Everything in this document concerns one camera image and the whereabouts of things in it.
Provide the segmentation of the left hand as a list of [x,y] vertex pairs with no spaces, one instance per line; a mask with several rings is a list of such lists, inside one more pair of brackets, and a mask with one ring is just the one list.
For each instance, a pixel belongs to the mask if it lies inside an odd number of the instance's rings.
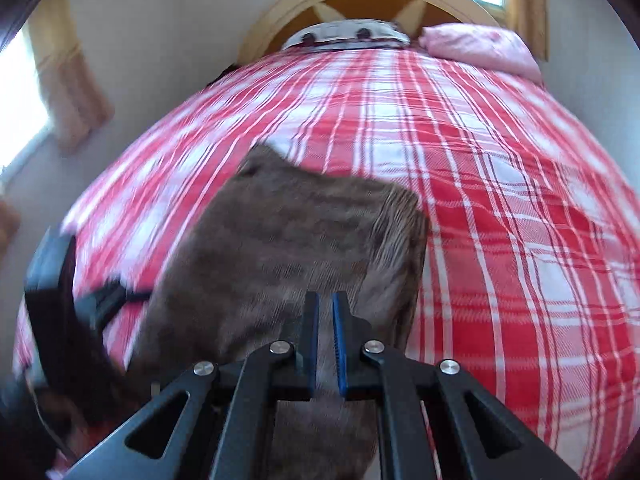
[[29,387],[29,393],[43,425],[56,443],[62,445],[63,455],[72,463],[86,455],[139,407],[136,399],[118,396],[116,408],[96,422],[88,422],[66,396],[60,396],[49,388],[35,389],[33,386]]

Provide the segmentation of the dark sleeve left forearm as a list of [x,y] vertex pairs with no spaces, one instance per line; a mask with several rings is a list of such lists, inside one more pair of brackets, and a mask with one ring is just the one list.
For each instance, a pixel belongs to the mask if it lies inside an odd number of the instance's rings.
[[24,375],[1,387],[1,466],[9,479],[45,479],[58,444],[37,413]]

